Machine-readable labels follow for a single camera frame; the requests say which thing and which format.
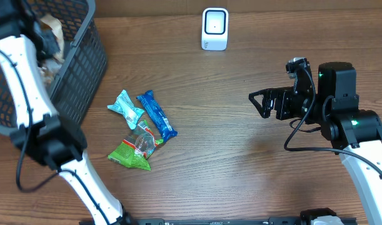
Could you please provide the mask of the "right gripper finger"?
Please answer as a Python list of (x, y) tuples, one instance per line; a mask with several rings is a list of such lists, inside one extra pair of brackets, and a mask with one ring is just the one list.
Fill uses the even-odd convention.
[(265, 95), (259, 95), (259, 97), (261, 97), (261, 102), (258, 102), (257, 97), (258, 96), (253, 96), (251, 98), (251, 102), (253, 103), (253, 105), (255, 106), (262, 118), (269, 118), (271, 115), (271, 111), (274, 108), (274, 100)]
[(277, 98), (279, 94), (284, 92), (283, 87), (267, 88), (260, 91), (252, 92), (249, 94), (249, 98), (253, 99), (256, 96), (263, 96), (264, 98)]

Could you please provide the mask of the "beige snack pouch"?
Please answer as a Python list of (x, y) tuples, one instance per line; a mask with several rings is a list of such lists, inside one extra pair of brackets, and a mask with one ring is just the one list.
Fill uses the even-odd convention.
[(45, 87), (51, 85), (64, 62), (64, 36), (61, 21), (50, 14), (40, 19), (44, 50), (38, 69)]

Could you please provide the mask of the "light green wipes packet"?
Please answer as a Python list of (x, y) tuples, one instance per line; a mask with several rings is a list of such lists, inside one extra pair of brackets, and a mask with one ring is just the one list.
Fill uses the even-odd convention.
[(144, 113), (144, 110), (136, 107), (131, 101), (126, 90), (122, 90), (116, 98), (114, 104), (107, 105), (109, 110), (121, 114), (125, 118), (130, 129), (136, 129), (138, 121)]

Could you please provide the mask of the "blue snack bar wrapper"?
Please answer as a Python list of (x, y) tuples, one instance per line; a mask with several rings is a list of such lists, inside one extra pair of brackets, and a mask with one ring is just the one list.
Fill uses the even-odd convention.
[(178, 132), (170, 125), (163, 109), (155, 100), (152, 90), (148, 90), (144, 94), (137, 96), (136, 99), (143, 105), (143, 108), (157, 127), (164, 143), (178, 135)]

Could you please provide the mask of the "green snack bag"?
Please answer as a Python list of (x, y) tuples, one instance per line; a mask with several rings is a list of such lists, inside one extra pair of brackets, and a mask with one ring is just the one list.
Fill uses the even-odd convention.
[(126, 136), (121, 144), (108, 155), (108, 159), (126, 168), (138, 168), (150, 171), (148, 158), (162, 145), (162, 139), (156, 139), (146, 120), (138, 123), (136, 129)]

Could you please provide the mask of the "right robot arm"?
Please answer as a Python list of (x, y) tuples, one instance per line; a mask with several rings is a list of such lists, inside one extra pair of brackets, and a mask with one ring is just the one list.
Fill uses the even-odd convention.
[[(382, 224), (382, 122), (372, 110), (359, 108), (356, 70), (348, 62), (326, 62), (313, 81), (310, 63), (296, 57), (286, 64), (294, 84), (252, 92), (248, 98), (262, 118), (276, 111), (279, 120), (297, 123), (284, 143), (290, 152), (320, 151), (338, 155), (353, 180), (366, 218)], [(331, 147), (289, 147), (302, 124), (317, 130)]]

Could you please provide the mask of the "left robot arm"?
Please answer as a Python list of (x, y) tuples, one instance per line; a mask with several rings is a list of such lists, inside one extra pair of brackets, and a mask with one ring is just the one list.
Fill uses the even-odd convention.
[(91, 164), (81, 122), (107, 68), (85, 1), (0, 1), (0, 134), (74, 189), (95, 224), (135, 224)]

